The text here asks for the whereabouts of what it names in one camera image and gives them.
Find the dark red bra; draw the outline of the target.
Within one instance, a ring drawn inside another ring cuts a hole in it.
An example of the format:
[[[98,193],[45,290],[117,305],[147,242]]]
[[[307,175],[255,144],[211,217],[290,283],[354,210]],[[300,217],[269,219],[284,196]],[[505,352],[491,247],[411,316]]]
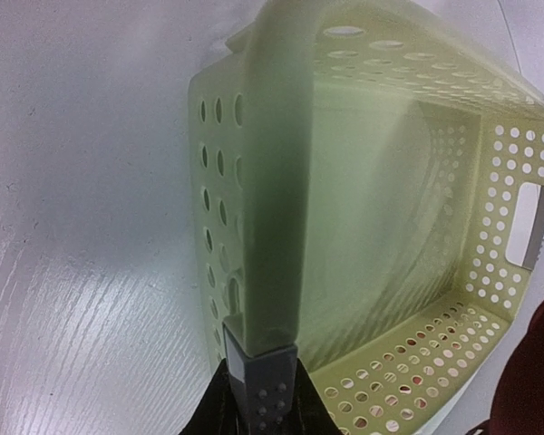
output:
[[[470,434],[544,434],[544,301],[498,382],[490,417]]]

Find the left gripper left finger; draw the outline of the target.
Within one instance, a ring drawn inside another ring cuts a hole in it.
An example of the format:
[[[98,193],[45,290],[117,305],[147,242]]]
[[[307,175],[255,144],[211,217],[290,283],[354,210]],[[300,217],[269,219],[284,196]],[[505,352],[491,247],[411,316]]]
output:
[[[238,407],[231,390],[226,360],[219,363],[197,409],[189,419],[189,433],[198,435],[243,434]]]

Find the green plastic basket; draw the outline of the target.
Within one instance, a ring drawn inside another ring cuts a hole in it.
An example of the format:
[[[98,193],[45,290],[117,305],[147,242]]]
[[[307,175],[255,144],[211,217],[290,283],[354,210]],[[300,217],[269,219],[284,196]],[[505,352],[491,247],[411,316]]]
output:
[[[544,95],[411,1],[268,1],[189,84],[209,357],[243,434],[297,360],[341,434],[430,434],[544,237]]]

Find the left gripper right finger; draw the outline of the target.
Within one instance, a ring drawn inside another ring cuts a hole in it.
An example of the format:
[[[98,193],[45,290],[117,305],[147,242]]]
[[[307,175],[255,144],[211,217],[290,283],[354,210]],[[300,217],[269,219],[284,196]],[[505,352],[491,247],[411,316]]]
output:
[[[304,364],[297,360],[293,404],[287,415],[287,433],[296,435],[339,435]]]

